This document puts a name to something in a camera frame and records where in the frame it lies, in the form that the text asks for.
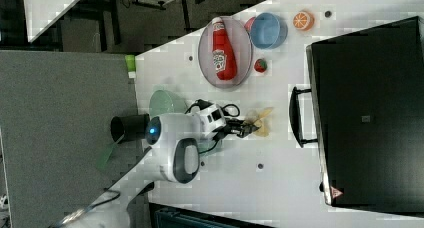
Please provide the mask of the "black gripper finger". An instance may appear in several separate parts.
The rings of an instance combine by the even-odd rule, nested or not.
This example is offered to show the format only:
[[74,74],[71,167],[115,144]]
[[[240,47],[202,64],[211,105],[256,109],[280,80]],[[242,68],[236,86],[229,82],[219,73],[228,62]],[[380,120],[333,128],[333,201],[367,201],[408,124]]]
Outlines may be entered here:
[[232,118],[232,119],[228,119],[228,124],[242,126],[242,125],[247,125],[248,122],[245,121],[245,120],[240,120],[240,119]]
[[253,134],[256,130],[231,130],[230,133],[236,135],[239,138],[245,138]]

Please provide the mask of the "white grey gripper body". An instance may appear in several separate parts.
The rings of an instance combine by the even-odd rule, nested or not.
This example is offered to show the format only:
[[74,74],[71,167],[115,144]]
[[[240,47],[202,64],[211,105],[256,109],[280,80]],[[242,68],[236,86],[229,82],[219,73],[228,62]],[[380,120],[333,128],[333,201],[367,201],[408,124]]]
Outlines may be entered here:
[[201,132],[204,139],[211,139],[217,131],[226,125],[223,111],[219,105],[211,106],[199,112]]

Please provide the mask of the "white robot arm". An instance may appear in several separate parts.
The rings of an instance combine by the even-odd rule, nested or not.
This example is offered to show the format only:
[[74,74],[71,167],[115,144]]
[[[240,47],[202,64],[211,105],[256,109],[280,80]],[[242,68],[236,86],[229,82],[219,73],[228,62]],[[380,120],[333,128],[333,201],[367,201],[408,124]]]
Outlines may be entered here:
[[229,134],[244,138],[261,128],[239,120],[216,103],[198,99],[193,106],[196,111],[151,118],[142,159],[90,205],[48,228],[129,228],[128,206],[148,185],[156,181],[187,184],[196,177],[200,143],[218,143]]

